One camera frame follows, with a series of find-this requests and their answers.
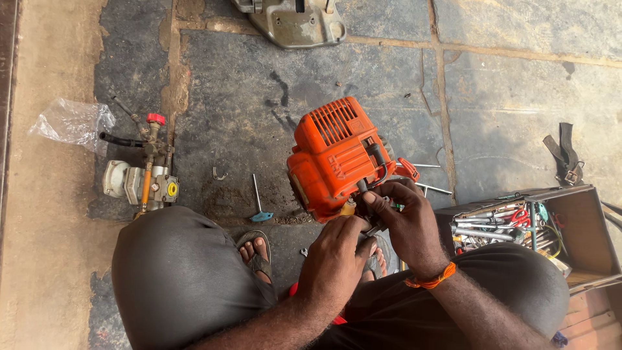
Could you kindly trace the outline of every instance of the plastic bag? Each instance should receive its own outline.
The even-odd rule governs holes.
[[[110,133],[115,119],[108,105],[80,103],[57,98],[38,117],[28,131],[55,141],[79,144],[105,157],[108,143],[99,138],[102,131]]]

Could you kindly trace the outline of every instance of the foot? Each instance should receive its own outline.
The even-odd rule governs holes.
[[[253,242],[246,242],[244,244],[244,247],[241,247],[239,249],[239,254],[242,256],[242,261],[245,265],[248,264],[250,259],[255,254],[259,254],[262,258],[268,260],[266,243],[261,237],[255,238],[255,241]],[[261,280],[266,283],[272,283],[270,282],[270,278],[268,278],[268,276],[266,276],[266,274],[261,271],[255,271],[255,275],[257,275],[257,277],[261,278]]]
[[[383,269],[383,277],[385,277],[387,275],[387,262],[384,260],[383,250],[380,248],[376,248],[376,244],[374,244],[372,246],[372,251],[369,256],[372,256],[374,253],[376,254],[376,258],[378,259],[378,262],[380,263],[380,267]],[[361,280],[358,283],[360,284],[360,283],[369,282],[373,280],[374,280],[374,274],[371,272],[371,270],[367,270],[363,273],[363,275],[361,276]]]

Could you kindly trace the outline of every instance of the yellow cap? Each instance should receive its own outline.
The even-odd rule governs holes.
[[[177,185],[174,182],[171,182],[166,190],[169,193],[169,196],[172,197],[177,193]]]

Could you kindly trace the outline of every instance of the red valve knob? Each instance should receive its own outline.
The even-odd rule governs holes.
[[[151,123],[152,121],[160,124],[160,126],[164,125],[164,116],[159,115],[157,113],[149,113],[147,115],[147,122]]]

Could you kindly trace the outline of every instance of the orange thread bracelet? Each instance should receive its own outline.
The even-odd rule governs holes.
[[[406,283],[407,286],[413,287],[413,288],[424,287],[425,289],[432,289],[436,287],[437,285],[439,285],[439,283],[442,282],[444,279],[453,275],[454,272],[456,272],[456,264],[454,264],[453,262],[450,262],[449,265],[445,267],[445,270],[443,271],[443,273],[441,273],[437,278],[434,278],[431,281],[422,282],[422,281],[417,281],[416,278],[413,281],[411,281],[410,279],[406,278],[406,280],[404,280],[404,283]]]

